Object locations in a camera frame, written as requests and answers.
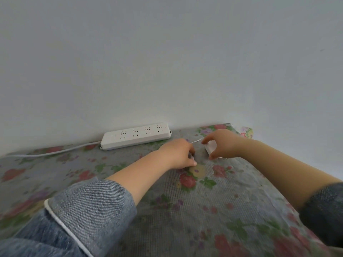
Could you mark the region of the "person's right hand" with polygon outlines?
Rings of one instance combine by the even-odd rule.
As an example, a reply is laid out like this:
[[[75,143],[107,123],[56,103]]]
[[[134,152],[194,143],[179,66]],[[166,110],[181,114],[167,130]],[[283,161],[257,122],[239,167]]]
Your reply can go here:
[[[203,139],[206,141],[215,140],[218,147],[219,142],[222,142],[225,145],[225,149],[222,152],[221,157],[226,159],[239,157],[241,155],[243,145],[246,142],[245,138],[227,129],[216,130],[208,134]]]

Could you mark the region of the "person's left hand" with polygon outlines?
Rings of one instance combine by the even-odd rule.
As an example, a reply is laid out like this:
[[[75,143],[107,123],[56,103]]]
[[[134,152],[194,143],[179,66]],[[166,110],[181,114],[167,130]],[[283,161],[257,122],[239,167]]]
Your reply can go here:
[[[167,170],[182,169],[187,159],[194,159],[195,148],[183,138],[175,139],[162,145],[158,150],[158,159]]]

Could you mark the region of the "white charger adapter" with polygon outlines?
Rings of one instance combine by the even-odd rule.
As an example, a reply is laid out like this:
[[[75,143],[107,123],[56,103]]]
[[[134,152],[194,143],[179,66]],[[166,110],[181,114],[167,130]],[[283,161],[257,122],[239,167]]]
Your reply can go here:
[[[210,153],[212,151],[214,151],[215,149],[219,149],[220,150],[220,157],[218,159],[222,158],[221,155],[222,155],[222,152],[225,149],[225,145],[222,142],[219,142],[219,147],[218,147],[217,146],[217,142],[215,140],[206,141],[205,139],[203,139],[202,144],[204,144],[205,149],[206,149],[208,155],[210,155]]]

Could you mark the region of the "person's right forearm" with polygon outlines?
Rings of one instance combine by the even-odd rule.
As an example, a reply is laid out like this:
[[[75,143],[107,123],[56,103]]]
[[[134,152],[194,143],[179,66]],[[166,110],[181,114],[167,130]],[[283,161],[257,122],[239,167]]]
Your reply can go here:
[[[296,210],[300,210],[315,192],[341,182],[257,140],[237,138],[234,148],[236,155],[262,173]]]

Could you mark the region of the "person's left forearm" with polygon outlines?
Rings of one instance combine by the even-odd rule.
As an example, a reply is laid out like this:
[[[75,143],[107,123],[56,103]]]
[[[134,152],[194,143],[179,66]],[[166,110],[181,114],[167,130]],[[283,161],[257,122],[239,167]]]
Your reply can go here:
[[[151,186],[168,169],[169,160],[162,151],[157,150],[107,177],[106,180],[114,181],[125,188],[137,206]]]

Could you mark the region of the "pale floral cloth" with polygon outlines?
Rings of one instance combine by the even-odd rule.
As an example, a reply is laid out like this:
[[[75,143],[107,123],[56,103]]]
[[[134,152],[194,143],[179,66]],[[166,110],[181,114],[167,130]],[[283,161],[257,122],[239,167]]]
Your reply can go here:
[[[239,134],[244,138],[252,139],[254,131],[251,127],[242,126],[239,130]]]

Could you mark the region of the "grey floral tablecloth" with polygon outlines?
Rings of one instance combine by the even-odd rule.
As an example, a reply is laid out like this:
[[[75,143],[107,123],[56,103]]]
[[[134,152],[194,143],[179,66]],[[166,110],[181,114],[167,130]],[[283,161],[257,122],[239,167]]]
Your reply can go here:
[[[208,160],[200,140],[231,124],[171,131],[195,149],[196,167],[167,171],[143,196],[137,215],[106,257],[333,257],[298,213],[251,164]],[[165,141],[103,151],[100,144],[0,157],[0,240],[12,237],[44,201],[67,187],[106,178]]]

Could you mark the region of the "white power strip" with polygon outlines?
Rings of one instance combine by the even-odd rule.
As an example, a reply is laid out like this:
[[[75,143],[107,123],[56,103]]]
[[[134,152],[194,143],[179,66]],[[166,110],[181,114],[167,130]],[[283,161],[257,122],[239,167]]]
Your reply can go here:
[[[108,151],[157,142],[171,138],[171,134],[172,132],[165,122],[106,132],[100,142],[100,149]]]

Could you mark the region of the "blue denim right sleeve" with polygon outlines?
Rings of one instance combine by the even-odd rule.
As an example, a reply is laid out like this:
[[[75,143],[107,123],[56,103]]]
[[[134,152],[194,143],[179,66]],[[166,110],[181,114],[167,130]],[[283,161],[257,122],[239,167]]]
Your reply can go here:
[[[324,244],[343,248],[343,182],[315,192],[299,209],[299,217]]]

